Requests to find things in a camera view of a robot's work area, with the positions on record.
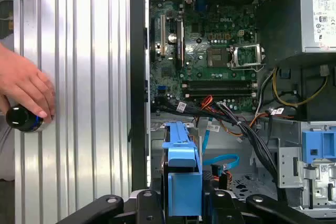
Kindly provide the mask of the person's hand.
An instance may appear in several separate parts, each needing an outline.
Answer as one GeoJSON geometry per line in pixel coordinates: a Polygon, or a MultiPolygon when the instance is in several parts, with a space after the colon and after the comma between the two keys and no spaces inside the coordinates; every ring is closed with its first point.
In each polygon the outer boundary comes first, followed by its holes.
{"type": "Polygon", "coordinates": [[[35,64],[1,45],[1,112],[12,99],[50,123],[55,115],[55,88],[35,64]]]}

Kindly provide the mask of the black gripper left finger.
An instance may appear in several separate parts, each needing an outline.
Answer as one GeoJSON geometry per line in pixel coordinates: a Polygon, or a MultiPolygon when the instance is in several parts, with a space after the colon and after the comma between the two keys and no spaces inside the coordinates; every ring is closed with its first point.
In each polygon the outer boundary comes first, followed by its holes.
{"type": "Polygon", "coordinates": [[[164,223],[160,196],[151,190],[137,190],[128,200],[104,195],[59,223],[164,223]]]}

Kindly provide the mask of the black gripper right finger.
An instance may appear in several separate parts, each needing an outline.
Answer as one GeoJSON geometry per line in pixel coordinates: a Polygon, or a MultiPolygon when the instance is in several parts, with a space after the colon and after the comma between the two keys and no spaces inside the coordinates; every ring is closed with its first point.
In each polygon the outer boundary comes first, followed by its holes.
{"type": "Polygon", "coordinates": [[[207,193],[207,223],[319,223],[308,215],[261,194],[244,202],[230,191],[207,193]]]}

